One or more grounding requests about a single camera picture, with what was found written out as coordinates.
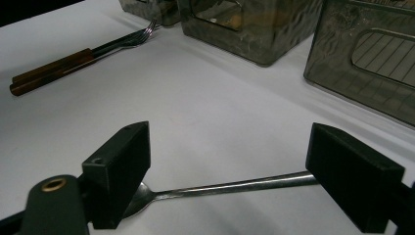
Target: dark background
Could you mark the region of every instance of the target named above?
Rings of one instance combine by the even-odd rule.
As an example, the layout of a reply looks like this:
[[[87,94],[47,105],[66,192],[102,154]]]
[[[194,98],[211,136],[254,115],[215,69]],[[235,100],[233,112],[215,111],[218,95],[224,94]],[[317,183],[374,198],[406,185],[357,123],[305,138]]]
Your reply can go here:
[[[0,0],[0,26],[54,11],[83,0]]]

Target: plastic bin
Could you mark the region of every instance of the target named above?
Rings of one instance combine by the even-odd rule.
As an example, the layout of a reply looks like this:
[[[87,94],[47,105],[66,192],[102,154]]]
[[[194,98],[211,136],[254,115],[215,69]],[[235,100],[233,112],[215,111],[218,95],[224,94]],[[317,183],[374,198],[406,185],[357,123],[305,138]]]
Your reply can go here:
[[[176,0],[119,0],[124,12],[152,20],[157,18],[157,24],[172,26],[180,22]]]
[[[326,0],[304,77],[415,125],[415,0]]]
[[[178,0],[184,34],[268,67],[312,34],[323,0]]]

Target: wooden handle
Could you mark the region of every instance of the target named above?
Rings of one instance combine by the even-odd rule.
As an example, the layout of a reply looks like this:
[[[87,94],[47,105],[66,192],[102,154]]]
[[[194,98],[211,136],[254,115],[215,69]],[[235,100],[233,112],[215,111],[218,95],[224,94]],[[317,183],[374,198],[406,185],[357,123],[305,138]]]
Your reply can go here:
[[[13,77],[10,91],[15,96],[21,96],[94,63],[92,51],[87,48],[46,66]]]

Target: white surface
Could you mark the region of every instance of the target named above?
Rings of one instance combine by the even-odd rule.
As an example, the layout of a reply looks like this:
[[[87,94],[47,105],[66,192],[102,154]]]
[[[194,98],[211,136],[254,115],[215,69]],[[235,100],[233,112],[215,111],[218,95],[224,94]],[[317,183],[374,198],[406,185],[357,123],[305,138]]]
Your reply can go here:
[[[265,69],[186,37],[178,23],[24,96],[9,91],[13,76],[147,24],[116,0],[87,0],[0,27],[0,218],[23,210],[37,182],[78,176],[113,134],[143,120],[152,147],[144,181],[155,191],[303,171],[313,122],[345,130],[404,165],[404,183],[415,180],[413,129],[304,81],[311,37]],[[310,186],[156,202],[91,234],[360,232]]]

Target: metal spoon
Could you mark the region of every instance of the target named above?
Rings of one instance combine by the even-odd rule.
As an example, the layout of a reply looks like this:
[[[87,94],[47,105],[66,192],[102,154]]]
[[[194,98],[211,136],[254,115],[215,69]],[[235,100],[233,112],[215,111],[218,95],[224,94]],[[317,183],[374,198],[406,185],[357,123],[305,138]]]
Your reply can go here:
[[[130,217],[135,213],[141,212],[150,203],[154,201],[159,201],[163,199],[240,193],[248,191],[297,187],[315,184],[318,184],[318,182],[309,171],[225,184],[216,184],[186,189],[175,189],[162,192],[153,192],[146,184],[142,182],[138,187],[137,191],[135,192],[131,200],[131,203],[126,209],[124,213],[124,218]]]

